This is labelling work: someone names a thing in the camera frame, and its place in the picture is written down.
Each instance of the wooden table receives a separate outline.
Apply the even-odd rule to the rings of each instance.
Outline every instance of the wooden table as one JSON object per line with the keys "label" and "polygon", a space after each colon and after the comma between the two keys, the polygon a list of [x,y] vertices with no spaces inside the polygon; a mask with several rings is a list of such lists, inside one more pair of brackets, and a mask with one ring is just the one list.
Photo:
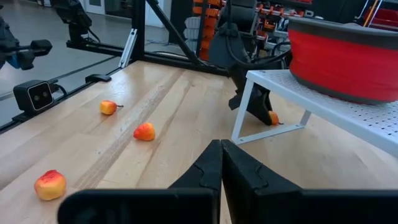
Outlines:
{"label": "wooden table", "polygon": [[[136,62],[112,78],[0,135],[2,223],[56,223],[63,198],[41,202],[33,188],[47,170],[67,178],[67,195],[88,188],[167,188],[212,139],[231,136],[237,111],[229,110],[228,100],[235,88],[225,77]],[[104,116],[102,100],[124,108]],[[282,122],[302,114],[278,96],[271,102]],[[132,138],[143,122],[154,124],[154,141]],[[396,158],[316,116],[307,127],[241,147],[304,188],[398,187]],[[242,132],[267,128],[247,115]],[[221,203],[221,223],[229,223],[224,195]]]}

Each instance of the white shelf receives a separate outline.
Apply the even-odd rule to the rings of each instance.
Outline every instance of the white shelf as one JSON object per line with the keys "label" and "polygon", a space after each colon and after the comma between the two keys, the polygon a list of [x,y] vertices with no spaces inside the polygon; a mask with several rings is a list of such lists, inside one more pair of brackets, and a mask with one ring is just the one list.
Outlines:
{"label": "white shelf", "polygon": [[246,77],[398,157],[398,101],[361,105],[338,100],[299,84],[289,70],[253,70]]}

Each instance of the plastic fruit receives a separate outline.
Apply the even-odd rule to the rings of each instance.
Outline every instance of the plastic fruit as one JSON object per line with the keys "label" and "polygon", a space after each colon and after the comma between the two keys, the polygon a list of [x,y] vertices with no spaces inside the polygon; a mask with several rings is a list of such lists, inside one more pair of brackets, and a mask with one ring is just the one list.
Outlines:
{"label": "plastic fruit", "polygon": [[271,123],[272,125],[278,125],[279,124],[279,118],[277,113],[273,112],[273,111],[268,111],[269,116],[271,118]]}
{"label": "plastic fruit", "polygon": [[123,106],[117,105],[115,102],[110,100],[104,100],[99,105],[99,110],[103,114],[112,115],[117,110],[118,107],[123,107]]}
{"label": "plastic fruit", "polygon": [[35,191],[42,200],[53,200],[65,194],[67,180],[56,170],[49,170],[35,182]]}
{"label": "plastic fruit", "polygon": [[134,131],[134,137],[138,140],[151,141],[155,139],[155,129],[151,123],[144,123]]}

